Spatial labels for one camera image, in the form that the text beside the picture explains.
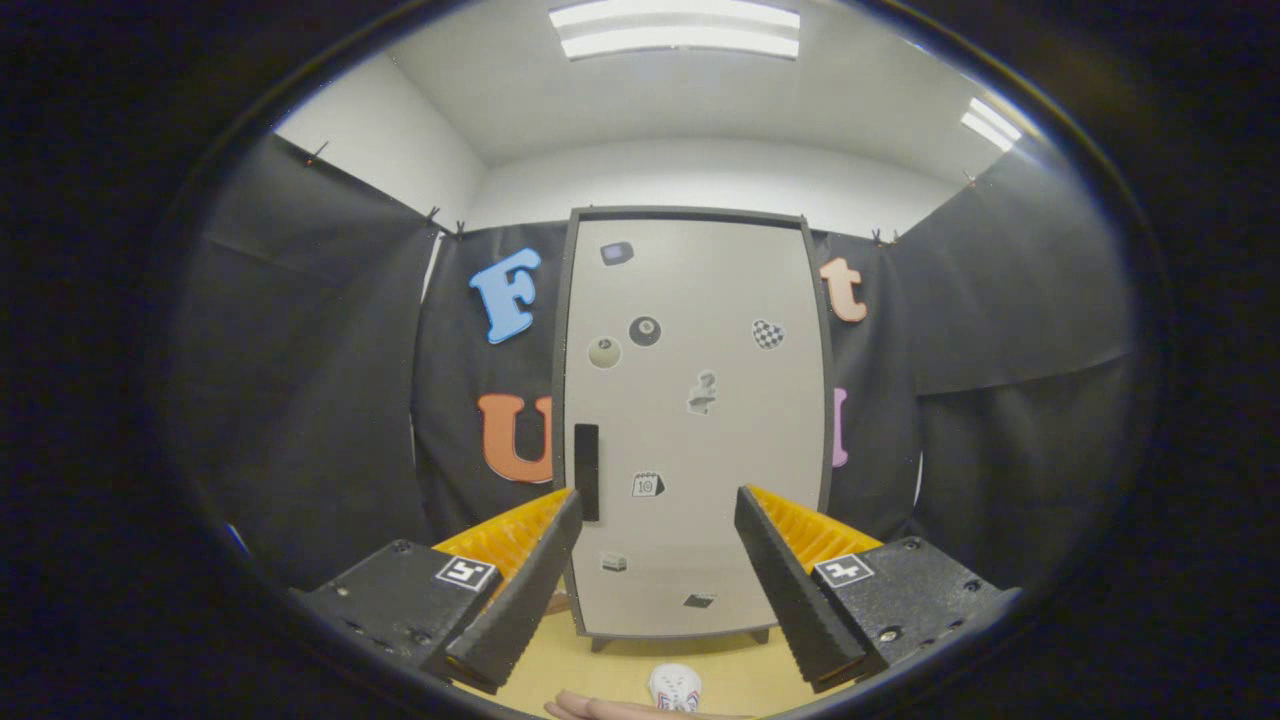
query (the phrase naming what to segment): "white cabinet door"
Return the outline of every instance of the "white cabinet door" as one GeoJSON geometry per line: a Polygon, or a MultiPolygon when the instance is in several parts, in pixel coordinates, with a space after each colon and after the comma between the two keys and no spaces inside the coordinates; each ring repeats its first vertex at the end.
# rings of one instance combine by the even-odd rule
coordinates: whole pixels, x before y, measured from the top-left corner
{"type": "Polygon", "coordinates": [[[826,505],[829,341],[808,232],[731,218],[590,209],[570,225],[556,471],[588,501],[571,568],[586,634],[773,624],[733,529],[737,487],[826,505]]]}

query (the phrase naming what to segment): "foam letter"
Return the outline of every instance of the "foam letter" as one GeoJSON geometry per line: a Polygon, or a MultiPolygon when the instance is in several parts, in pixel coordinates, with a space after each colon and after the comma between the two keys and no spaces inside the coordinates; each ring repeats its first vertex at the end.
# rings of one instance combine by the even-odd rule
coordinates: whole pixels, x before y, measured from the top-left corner
{"type": "Polygon", "coordinates": [[[845,398],[849,397],[849,392],[842,387],[836,388],[836,442],[832,443],[831,452],[831,466],[840,468],[845,462],[849,462],[849,454],[845,452],[845,433],[842,430],[844,423],[840,419],[842,409],[845,407],[845,398]]]}
{"type": "Polygon", "coordinates": [[[520,309],[516,300],[525,305],[534,301],[534,279],[521,268],[530,270],[543,261],[531,247],[516,252],[511,258],[471,275],[471,287],[480,291],[484,310],[489,314],[489,342],[498,345],[508,337],[529,329],[534,324],[532,313],[520,309]]]}
{"type": "Polygon", "coordinates": [[[854,297],[854,286],[863,283],[863,274],[850,270],[844,258],[836,258],[822,268],[818,275],[827,281],[827,295],[836,316],[846,323],[856,323],[867,316],[867,305],[854,297]]]}
{"type": "Polygon", "coordinates": [[[539,397],[534,407],[543,415],[543,456],[530,462],[516,455],[516,415],[525,401],[515,395],[481,395],[476,401],[484,425],[484,461],[489,469],[516,483],[552,479],[552,398],[539,397]]]}

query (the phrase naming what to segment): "orange letter u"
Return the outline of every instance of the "orange letter u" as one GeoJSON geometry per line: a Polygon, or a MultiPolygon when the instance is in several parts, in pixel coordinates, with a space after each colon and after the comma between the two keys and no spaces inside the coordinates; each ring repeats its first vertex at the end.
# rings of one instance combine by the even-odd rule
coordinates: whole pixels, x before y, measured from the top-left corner
{"type": "Polygon", "coordinates": [[[545,483],[552,479],[552,398],[539,397],[534,407],[543,414],[543,456],[534,462],[516,455],[516,415],[525,401],[515,395],[481,395],[476,401],[483,415],[484,461],[516,483],[545,483]]]}

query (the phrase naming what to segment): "checkered heart sticker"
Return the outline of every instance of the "checkered heart sticker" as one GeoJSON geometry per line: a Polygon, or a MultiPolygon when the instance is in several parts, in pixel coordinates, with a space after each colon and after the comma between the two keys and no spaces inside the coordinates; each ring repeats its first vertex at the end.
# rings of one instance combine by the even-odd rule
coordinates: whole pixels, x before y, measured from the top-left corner
{"type": "Polygon", "coordinates": [[[786,336],[786,331],[781,325],[774,325],[768,320],[756,320],[751,323],[751,337],[755,338],[755,345],[760,346],[760,350],[773,350],[774,347],[782,345],[782,338],[786,336]]]}

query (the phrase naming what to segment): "ceiling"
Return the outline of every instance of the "ceiling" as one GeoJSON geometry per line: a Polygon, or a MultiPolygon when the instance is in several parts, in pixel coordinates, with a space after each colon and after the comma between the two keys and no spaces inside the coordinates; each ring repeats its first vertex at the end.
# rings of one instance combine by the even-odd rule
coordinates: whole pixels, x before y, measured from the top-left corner
{"type": "Polygon", "coordinates": [[[388,54],[489,165],[603,142],[727,137],[836,150],[963,183],[1000,150],[960,126],[973,81],[833,1],[800,56],[681,50],[570,61],[547,17],[571,0],[481,0],[388,54]]]}

